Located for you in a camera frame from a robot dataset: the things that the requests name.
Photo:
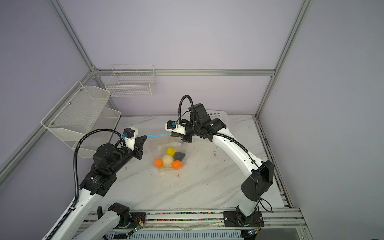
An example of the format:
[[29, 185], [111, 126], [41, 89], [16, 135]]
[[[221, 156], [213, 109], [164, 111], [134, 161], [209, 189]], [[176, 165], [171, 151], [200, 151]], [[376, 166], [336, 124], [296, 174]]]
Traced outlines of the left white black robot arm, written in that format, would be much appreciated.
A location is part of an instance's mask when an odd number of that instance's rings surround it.
[[[99, 146], [93, 156], [94, 163], [91, 171], [85, 176], [83, 181], [79, 182], [78, 175], [78, 152], [81, 144], [91, 134], [85, 135], [75, 148], [73, 157], [73, 170], [75, 181], [75, 196], [70, 205], [57, 220], [55, 225], [42, 238], [42, 240], [71, 240], [79, 230], [91, 210], [101, 201], [117, 180], [117, 173], [132, 159], [141, 160], [143, 157], [144, 144], [147, 136], [137, 137], [135, 134], [127, 138], [129, 134], [119, 134], [112, 131], [120, 138], [115, 144], [103, 144]], [[96, 240], [100, 239], [109, 230], [117, 227], [126, 227], [130, 225], [130, 208], [119, 203], [112, 204], [107, 213], [101, 216], [92, 225], [90, 230], [86, 230], [79, 237]]]

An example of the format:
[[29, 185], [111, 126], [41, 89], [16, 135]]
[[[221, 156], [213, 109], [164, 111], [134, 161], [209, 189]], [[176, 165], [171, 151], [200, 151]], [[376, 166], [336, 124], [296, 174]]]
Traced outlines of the white garlic bulb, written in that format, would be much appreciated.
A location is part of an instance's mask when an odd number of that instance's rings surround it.
[[172, 168], [172, 162], [174, 161], [174, 158], [170, 155], [165, 155], [162, 158], [164, 168]]

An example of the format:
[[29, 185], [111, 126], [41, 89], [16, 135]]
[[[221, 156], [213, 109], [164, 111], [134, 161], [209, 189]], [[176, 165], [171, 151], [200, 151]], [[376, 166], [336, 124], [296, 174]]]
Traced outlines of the clear zip top bag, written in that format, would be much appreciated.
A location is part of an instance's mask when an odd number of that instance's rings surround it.
[[171, 135], [150, 135], [146, 141], [151, 161], [159, 172], [181, 170], [188, 159], [189, 146]]

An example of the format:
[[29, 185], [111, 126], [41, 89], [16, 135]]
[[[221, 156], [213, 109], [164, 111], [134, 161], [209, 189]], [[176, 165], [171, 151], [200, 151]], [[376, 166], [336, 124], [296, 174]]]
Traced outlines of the small yellow lemon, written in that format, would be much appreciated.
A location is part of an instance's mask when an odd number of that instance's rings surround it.
[[177, 150], [175, 150], [175, 149], [172, 149], [172, 148], [168, 148], [167, 149], [167, 154], [168, 155], [170, 155], [170, 156], [174, 156], [175, 155], [175, 153], [177, 153], [178, 151]]

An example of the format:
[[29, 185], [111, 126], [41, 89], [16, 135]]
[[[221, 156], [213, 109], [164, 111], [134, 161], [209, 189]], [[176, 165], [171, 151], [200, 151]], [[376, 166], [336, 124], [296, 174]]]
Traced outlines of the dark avocado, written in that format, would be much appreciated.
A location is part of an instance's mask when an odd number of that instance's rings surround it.
[[186, 154], [182, 152], [175, 152], [173, 156], [175, 161], [183, 161], [185, 157], [186, 157]]

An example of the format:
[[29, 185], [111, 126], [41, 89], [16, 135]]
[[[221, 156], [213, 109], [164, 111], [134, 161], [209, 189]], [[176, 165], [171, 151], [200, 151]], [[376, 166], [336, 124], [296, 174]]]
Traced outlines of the orange tangerine top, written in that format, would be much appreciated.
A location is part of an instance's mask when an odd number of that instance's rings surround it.
[[182, 163], [182, 161], [175, 160], [175, 161], [172, 162], [172, 168], [173, 168], [174, 170], [179, 170], [179, 169], [181, 169], [182, 167], [183, 167], [183, 163]]

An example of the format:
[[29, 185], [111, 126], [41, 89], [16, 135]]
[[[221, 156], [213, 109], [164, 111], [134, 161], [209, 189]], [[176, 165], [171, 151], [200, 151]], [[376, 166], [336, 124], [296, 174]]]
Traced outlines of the orange tangerine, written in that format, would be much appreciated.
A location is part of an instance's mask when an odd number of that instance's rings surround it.
[[154, 160], [154, 166], [157, 169], [161, 169], [164, 166], [162, 159], [155, 159]]
[[172, 162], [172, 168], [173, 168], [174, 170], [179, 170], [179, 169], [181, 169], [182, 167], [183, 167], [183, 163], [182, 163], [182, 161], [175, 160], [175, 161]]

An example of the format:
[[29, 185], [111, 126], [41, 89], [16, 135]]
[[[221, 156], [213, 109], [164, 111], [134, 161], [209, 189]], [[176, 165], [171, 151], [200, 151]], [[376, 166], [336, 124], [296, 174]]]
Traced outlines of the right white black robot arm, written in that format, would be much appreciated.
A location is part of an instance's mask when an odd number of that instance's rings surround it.
[[274, 165], [271, 161], [258, 160], [232, 135], [227, 125], [220, 119], [207, 114], [204, 105], [190, 102], [188, 108], [190, 119], [182, 119], [182, 104], [178, 106], [177, 129], [182, 130], [182, 141], [191, 143], [193, 136], [208, 139], [220, 147], [241, 169], [247, 179], [241, 185], [244, 194], [237, 206], [236, 219], [242, 227], [248, 226], [253, 220], [253, 214], [259, 204], [262, 195], [273, 184]]

